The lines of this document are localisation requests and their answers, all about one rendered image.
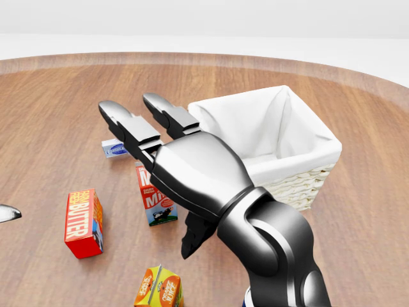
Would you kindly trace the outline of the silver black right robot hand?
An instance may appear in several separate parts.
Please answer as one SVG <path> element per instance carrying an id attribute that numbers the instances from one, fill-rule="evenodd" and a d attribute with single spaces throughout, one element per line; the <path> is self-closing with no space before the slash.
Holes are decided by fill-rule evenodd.
<path id="1" fill-rule="evenodd" d="M 98 108 L 109 130 L 150 173 L 151 183 L 189 211 L 181 247 L 182 257 L 188 258 L 253 184 L 237 154 L 217 136 L 202 131 L 187 110 L 155 93 L 145 93 L 143 102 L 171 142 L 163 143 L 142 116 L 116 102 L 105 100 Z"/>

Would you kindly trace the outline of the white cloth-lined wicker basket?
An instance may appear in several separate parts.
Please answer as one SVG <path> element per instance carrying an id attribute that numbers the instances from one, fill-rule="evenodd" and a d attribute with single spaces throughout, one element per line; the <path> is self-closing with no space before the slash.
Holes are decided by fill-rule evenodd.
<path id="1" fill-rule="evenodd" d="M 240 156 L 254 185 L 298 210 L 310 208 L 341 154 L 341 142 L 287 86 L 200 100 L 188 111 Z"/>

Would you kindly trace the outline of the orange juice carton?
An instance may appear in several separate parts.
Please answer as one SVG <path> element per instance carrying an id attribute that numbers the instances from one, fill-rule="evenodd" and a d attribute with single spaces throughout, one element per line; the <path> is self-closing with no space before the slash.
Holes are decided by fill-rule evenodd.
<path id="1" fill-rule="evenodd" d="M 183 289 L 179 275 L 161 265 L 146 270 L 134 307 L 183 307 Z"/>

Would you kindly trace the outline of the red white milk carton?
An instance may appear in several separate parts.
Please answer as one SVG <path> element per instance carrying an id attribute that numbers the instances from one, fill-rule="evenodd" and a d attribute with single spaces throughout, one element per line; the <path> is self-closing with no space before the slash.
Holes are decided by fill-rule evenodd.
<path id="1" fill-rule="evenodd" d="M 135 169 L 148 224 L 155 226 L 177 220 L 178 213 L 175 202 L 161 193 L 150 182 L 150 173 L 141 162 L 136 162 Z"/>

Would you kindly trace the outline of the small white blue box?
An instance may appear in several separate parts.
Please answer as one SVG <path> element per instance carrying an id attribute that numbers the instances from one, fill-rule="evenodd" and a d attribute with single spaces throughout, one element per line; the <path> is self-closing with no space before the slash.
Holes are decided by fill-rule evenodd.
<path id="1" fill-rule="evenodd" d="M 127 154 L 123 142 L 118 139 L 109 139 L 101 142 L 102 149 L 106 158 L 116 157 Z"/>

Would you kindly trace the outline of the red butter box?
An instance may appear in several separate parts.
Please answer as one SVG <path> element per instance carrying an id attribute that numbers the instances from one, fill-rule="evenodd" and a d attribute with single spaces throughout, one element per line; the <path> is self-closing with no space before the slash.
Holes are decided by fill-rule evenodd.
<path id="1" fill-rule="evenodd" d="M 103 253 L 103 208 L 94 189 L 68 195 L 65 244 L 77 258 Z"/>

